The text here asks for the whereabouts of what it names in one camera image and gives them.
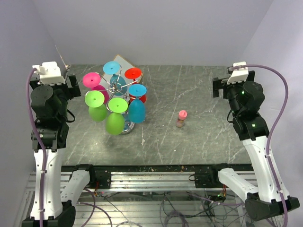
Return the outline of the magenta plastic wine glass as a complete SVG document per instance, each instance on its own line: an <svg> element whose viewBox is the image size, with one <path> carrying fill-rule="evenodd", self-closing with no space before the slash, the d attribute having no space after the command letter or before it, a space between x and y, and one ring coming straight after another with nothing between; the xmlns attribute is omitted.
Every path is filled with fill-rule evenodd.
<svg viewBox="0 0 303 227"><path fill-rule="evenodd" d="M106 88L100 83L101 75L97 72L90 72L83 77L83 85L87 88L90 88L90 90L100 91L105 97L104 103L107 104L109 101L109 94Z"/></svg>

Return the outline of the green wine glass front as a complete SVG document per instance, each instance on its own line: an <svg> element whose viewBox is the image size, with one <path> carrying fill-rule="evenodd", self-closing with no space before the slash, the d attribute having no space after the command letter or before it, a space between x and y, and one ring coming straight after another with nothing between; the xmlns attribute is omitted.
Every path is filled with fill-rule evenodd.
<svg viewBox="0 0 303 227"><path fill-rule="evenodd" d="M107 117L105 97L97 90L89 91L85 96L85 104L89 107L89 115L96 122L104 121Z"/></svg>

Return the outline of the green wine glass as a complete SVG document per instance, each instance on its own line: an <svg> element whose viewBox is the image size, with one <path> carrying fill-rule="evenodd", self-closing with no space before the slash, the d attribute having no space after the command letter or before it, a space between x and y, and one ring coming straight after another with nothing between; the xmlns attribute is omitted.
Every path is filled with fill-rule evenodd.
<svg viewBox="0 0 303 227"><path fill-rule="evenodd" d="M125 125L123 113L128 108L128 103L122 98L113 98L108 102L111 114L106 120L106 131L111 135L119 135L122 133Z"/></svg>
<svg viewBox="0 0 303 227"><path fill-rule="evenodd" d="M105 97L97 90L89 91L85 96L85 104L89 107L89 115L96 122L104 121L107 117Z"/></svg>

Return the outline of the chrome wine glass rack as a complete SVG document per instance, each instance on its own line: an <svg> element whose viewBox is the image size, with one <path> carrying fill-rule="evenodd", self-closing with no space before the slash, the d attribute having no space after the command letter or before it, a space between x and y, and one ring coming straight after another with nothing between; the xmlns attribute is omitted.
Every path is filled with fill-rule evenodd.
<svg viewBox="0 0 303 227"><path fill-rule="evenodd" d="M117 61L109 61L103 67L103 72L111 76L107 91L110 98L106 107L110 114L106 119L106 131L110 135L128 134L134 128L134 123L129 120L128 108L135 96L130 95L128 89L131 85L138 84L142 70L131 67L123 72Z"/></svg>

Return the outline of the blue wine glass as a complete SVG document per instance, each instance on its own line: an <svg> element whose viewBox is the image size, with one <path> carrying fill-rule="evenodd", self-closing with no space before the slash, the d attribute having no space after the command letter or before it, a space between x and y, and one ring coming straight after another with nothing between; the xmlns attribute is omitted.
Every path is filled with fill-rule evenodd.
<svg viewBox="0 0 303 227"><path fill-rule="evenodd" d="M110 92L115 96L123 96L127 92L127 86L126 81L120 76L122 71L120 64L116 61L109 61L104 65L103 71L112 75L109 82Z"/></svg>
<svg viewBox="0 0 303 227"><path fill-rule="evenodd" d="M147 88L141 84L134 84L129 87L129 94L134 96L134 100L128 107L129 120L134 123L142 123L145 120L145 105L140 97L146 94Z"/></svg>

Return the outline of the red plastic wine glass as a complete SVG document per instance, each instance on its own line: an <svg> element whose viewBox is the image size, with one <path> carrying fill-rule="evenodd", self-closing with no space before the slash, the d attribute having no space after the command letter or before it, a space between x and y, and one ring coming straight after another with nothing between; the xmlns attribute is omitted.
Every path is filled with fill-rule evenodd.
<svg viewBox="0 0 303 227"><path fill-rule="evenodd" d="M139 79L139 77L142 76L142 71L140 68L130 68L128 70L125 71L125 77L127 79L132 79L133 80L133 84L141 84L140 82L137 81L137 79ZM129 103L131 103L132 101L135 100L135 96L131 95L129 93L129 96L130 96L130 100L129 100ZM143 103L146 102L146 95L143 95L142 97L139 98L139 100L141 100Z"/></svg>

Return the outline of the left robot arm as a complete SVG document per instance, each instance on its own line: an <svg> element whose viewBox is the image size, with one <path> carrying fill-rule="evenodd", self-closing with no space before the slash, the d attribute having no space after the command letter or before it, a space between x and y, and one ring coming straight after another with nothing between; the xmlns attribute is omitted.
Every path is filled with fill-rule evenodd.
<svg viewBox="0 0 303 227"><path fill-rule="evenodd" d="M67 77L70 85L43 84L27 80L27 110L32 125L32 149L36 164L35 198L23 227L71 227L76 203L82 191L96 184L93 165L74 168L67 185L61 187L64 148L69 131L68 101L81 96L75 75Z"/></svg>

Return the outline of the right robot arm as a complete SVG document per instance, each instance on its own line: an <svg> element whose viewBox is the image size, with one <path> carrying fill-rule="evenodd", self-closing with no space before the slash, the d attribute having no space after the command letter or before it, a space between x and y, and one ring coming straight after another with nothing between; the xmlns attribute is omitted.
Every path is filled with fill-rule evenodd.
<svg viewBox="0 0 303 227"><path fill-rule="evenodd" d="M214 187L229 187L244 202L247 214L254 220L264 220L285 215L300 207L298 198L292 197L285 188L278 172L271 147L267 145L269 129L265 119L258 113L265 100L263 87L254 81L255 72L228 78L213 79L213 96L228 100L232 125L243 143L257 180L257 186L239 176L232 167L222 168L209 175Z"/></svg>

